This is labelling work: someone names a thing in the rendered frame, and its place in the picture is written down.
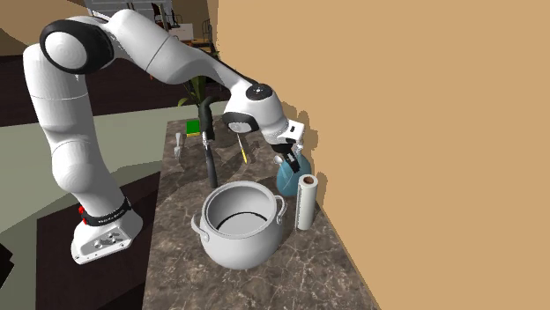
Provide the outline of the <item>black handled kitchen tool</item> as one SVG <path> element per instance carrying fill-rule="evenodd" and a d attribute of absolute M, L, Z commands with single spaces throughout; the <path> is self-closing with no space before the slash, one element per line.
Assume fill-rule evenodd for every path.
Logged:
<path fill-rule="evenodd" d="M 216 173 L 214 158 L 212 155 L 212 149 L 210 147 L 206 132 L 202 133 L 202 140 L 203 140 L 204 155 L 205 155 L 209 182 L 210 182 L 211 188 L 216 188 L 218 186 L 218 177 Z"/>

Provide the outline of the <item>white round pot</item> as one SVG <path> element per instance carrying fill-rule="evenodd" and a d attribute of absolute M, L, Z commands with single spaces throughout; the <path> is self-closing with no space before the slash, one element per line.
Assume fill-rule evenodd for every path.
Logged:
<path fill-rule="evenodd" d="M 268 261 L 282 241 L 286 202 L 266 186 L 233 181 L 213 190 L 190 221 L 207 255 L 228 269 Z"/>

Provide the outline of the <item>background table with chairs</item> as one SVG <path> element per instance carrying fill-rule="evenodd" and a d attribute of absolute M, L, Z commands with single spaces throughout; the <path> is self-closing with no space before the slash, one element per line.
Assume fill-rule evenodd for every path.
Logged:
<path fill-rule="evenodd" d="M 215 53 L 207 0 L 84 0 L 89 12 L 108 19 L 132 9 L 194 48 Z"/>

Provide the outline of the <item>black kitchen faucet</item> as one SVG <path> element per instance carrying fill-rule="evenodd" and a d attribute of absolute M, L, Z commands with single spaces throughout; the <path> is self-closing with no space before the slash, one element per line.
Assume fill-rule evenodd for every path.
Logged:
<path fill-rule="evenodd" d="M 211 104 L 218 100 L 216 96 L 208 96 L 198 106 L 200 132 L 205 141 L 215 139 Z"/>

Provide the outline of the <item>blue glass jug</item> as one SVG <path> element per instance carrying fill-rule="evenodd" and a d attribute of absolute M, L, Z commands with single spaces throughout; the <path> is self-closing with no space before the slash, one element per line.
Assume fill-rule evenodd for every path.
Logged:
<path fill-rule="evenodd" d="M 312 173 L 311 165 L 303 155 L 298 156 L 297 159 L 301 166 L 298 173 L 294 173 L 285 160 L 282 165 L 278 165 L 276 186 L 279 193 L 283 196 L 296 196 L 300 177 L 304 174 Z"/>

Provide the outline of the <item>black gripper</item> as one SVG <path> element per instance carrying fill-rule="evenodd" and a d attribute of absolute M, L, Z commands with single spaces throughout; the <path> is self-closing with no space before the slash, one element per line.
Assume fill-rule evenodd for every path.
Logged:
<path fill-rule="evenodd" d="M 292 144 L 274 144 L 272 149 L 286 160 L 286 163 L 290 166 L 294 173 L 298 173 L 301 169 L 299 160 L 296 158 L 293 152 Z"/>

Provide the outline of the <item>dark robot stand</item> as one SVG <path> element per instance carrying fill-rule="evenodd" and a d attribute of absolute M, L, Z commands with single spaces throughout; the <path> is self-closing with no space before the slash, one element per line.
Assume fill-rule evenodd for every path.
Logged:
<path fill-rule="evenodd" d="M 93 262 L 71 258 L 76 204 L 37 220 L 36 310 L 142 310 L 159 180 L 123 186 L 144 227 L 129 248 Z"/>

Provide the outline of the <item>green potted plant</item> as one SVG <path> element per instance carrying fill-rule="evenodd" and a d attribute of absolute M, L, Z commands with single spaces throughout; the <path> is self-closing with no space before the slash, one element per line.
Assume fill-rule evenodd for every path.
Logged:
<path fill-rule="evenodd" d="M 185 90 L 185 97 L 179 99 L 177 106 L 195 105 L 198 107 L 205 99 L 205 84 L 206 77 L 204 76 L 193 77 L 184 82 L 182 86 Z"/>

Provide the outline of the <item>white paper towel roll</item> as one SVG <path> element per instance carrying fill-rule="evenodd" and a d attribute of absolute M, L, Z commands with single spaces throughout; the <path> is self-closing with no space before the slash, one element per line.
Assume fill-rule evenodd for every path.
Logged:
<path fill-rule="evenodd" d="M 318 179 L 312 174 L 304 174 L 298 181 L 295 212 L 295 227 L 308 230 L 314 221 Z"/>

